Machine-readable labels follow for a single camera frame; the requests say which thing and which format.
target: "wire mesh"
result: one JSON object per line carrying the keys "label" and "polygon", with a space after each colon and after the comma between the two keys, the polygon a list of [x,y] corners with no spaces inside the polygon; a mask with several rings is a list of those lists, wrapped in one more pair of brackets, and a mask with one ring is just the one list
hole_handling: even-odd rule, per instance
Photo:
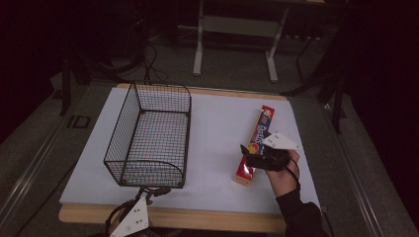
{"label": "wire mesh", "polygon": [[190,123],[185,87],[132,83],[105,165],[120,186],[183,188]]}

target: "desk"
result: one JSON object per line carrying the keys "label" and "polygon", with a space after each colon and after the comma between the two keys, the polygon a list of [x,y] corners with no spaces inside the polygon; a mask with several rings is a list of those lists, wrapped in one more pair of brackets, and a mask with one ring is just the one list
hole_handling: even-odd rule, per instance
{"label": "desk", "polygon": [[[193,106],[186,185],[153,199],[154,204],[149,208],[153,225],[284,232],[284,220],[279,215],[266,175],[256,172],[249,188],[234,183],[232,178],[241,159],[239,144],[247,142],[262,105],[276,109],[270,131],[280,130],[301,144],[290,103],[280,96],[196,89],[191,89],[191,93]],[[114,88],[104,105],[61,197],[61,221],[104,223],[116,205],[135,196],[138,188],[119,187],[103,164],[107,140],[109,142],[113,131],[112,123],[115,125],[125,94],[126,89]],[[214,110],[218,110],[218,119],[210,119]],[[231,118],[239,120],[229,122]],[[243,129],[243,124],[249,124],[249,128]],[[216,143],[211,143],[213,140],[222,145],[216,147]],[[319,205],[303,149],[298,153],[301,199]]]}
{"label": "desk", "polygon": [[203,46],[203,36],[204,32],[218,32],[218,33],[228,33],[228,34],[238,34],[246,36],[258,36],[272,38],[273,42],[271,47],[266,50],[266,61],[269,71],[270,80],[273,83],[279,81],[276,66],[274,62],[275,51],[281,35],[283,33],[283,28],[286,23],[286,19],[289,14],[289,10],[295,7],[314,7],[314,8],[344,8],[342,4],[330,4],[324,3],[323,0],[270,0],[270,1],[238,1],[242,3],[248,3],[249,5],[262,5],[270,4],[272,6],[280,6],[283,9],[278,14],[281,18],[275,21],[260,21],[260,20],[250,20],[250,19],[241,19],[241,18],[232,18],[232,17],[221,17],[213,16],[205,13],[205,0],[200,0],[200,9],[199,9],[199,20],[198,20],[198,43],[197,50],[195,54],[194,69],[193,74],[196,76],[201,75],[201,67],[204,53]]}

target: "sleeve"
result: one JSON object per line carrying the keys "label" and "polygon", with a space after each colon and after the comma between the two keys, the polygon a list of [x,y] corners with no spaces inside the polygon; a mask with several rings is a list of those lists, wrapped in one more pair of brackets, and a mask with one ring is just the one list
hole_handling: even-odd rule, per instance
{"label": "sleeve", "polygon": [[277,197],[278,205],[287,225],[287,237],[326,237],[321,223],[321,213],[313,202],[302,203],[299,189]]}

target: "white paper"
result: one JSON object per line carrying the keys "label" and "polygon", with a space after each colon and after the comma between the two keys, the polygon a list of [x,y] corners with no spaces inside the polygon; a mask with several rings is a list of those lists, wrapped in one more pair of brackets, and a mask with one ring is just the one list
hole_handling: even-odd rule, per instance
{"label": "white paper", "polygon": [[271,134],[268,137],[266,137],[263,140],[263,144],[274,149],[299,150],[301,148],[298,144],[296,144],[280,132]]}
{"label": "white paper", "polygon": [[[120,187],[104,165],[104,157],[121,110],[126,89],[114,88],[98,118],[60,202],[121,204],[139,188]],[[281,132],[301,144],[287,101],[192,94],[192,121],[186,184],[166,196],[154,197],[153,206],[255,213],[279,213],[269,180],[257,170],[249,188],[233,177],[263,105],[275,109],[270,132]],[[301,200],[319,206],[302,149],[297,151]]]}

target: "hand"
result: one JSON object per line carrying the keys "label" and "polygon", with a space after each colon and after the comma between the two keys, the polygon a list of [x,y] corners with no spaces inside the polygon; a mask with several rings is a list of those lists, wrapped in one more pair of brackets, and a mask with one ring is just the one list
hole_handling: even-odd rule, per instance
{"label": "hand", "polygon": [[[295,161],[290,161],[288,168],[297,176],[297,166],[296,163],[299,160],[299,155],[294,150],[289,150],[291,158]],[[282,170],[279,172],[276,171],[266,171],[269,181],[272,186],[272,190],[276,197],[285,195],[296,189],[295,178],[287,170]]]}

